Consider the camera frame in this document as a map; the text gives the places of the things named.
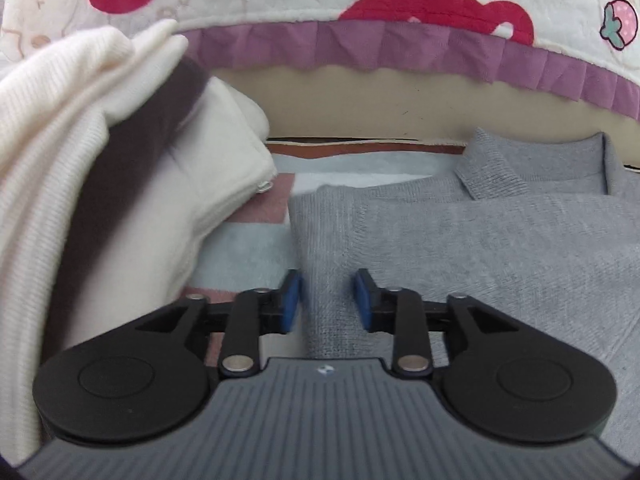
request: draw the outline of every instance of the black circular pad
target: black circular pad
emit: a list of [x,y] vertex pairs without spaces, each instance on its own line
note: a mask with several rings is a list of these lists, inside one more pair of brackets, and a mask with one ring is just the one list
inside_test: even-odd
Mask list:
[[33,398],[44,423],[77,442],[125,444],[192,417],[209,394],[203,363],[164,333],[107,333],[53,357]]
[[154,369],[134,357],[107,357],[85,366],[78,381],[90,394],[121,399],[144,390],[154,380]]
[[549,359],[521,358],[500,367],[498,384],[521,399],[552,400],[571,387],[571,375]]
[[593,433],[616,401],[596,359],[546,336],[491,334],[458,355],[442,391],[470,425],[510,442],[552,444]]

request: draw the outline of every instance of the mattress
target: mattress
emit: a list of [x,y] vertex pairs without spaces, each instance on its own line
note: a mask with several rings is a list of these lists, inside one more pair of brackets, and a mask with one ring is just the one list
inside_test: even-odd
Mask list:
[[464,143],[479,126],[511,139],[567,142],[603,131],[625,164],[640,167],[638,121],[549,92],[388,68],[281,66],[215,73],[260,105],[272,138]]

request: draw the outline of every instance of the gray sweater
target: gray sweater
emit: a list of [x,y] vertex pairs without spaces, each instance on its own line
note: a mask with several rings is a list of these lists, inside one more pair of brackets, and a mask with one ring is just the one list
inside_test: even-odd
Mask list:
[[360,326],[359,267],[428,300],[466,292],[605,362],[620,400],[604,438],[640,460],[637,182],[603,134],[541,145],[479,132],[453,172],[292,198],[310,354],[389,356],[389,337]]

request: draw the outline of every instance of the white knit fabric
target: white knit fabric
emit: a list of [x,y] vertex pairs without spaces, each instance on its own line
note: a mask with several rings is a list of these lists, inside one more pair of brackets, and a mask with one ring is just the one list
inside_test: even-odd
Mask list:
[[172,301],[202,239],[276,173],[269,125],[251,99],[213,78],[197,115],[116,229],[72,311],[72,346]]
[[39,444],[31,383],[71,214],[108,127],[166,80],[187,47],[159,22],[132,40],[111,27],[52,44],[0,81],[0,452]]

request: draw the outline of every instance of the knit texture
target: knit texture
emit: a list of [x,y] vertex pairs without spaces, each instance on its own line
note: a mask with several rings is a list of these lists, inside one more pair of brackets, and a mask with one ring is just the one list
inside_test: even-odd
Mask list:
[[183,58],[160,88],[130,117],[109,128],[66,236],[49,299],[42,361],[62,348],[76,297],[94,263],[153,175],[164,149],[184,132],[202,100],[209,75]]
[[69,36],[0,82],[0,452],[39,445],[31,383],[49,293],[86,173],[108,138],[187,47],[159,22],[133,40],[111,27]]
[[604,439],[640,459],[633,179],[603,135],[542,146],[479,132],[453,172],[292,198],[310,354],[389,357],[390,337],[364,332],[351,299],[360,267],[427,300],[466,292],[609,365],[620,398]]
[[251,99],[212,78],[198,113],[161,157],[75,299],[65,347],[173,301],[202,239],[276,171],[269,124]]

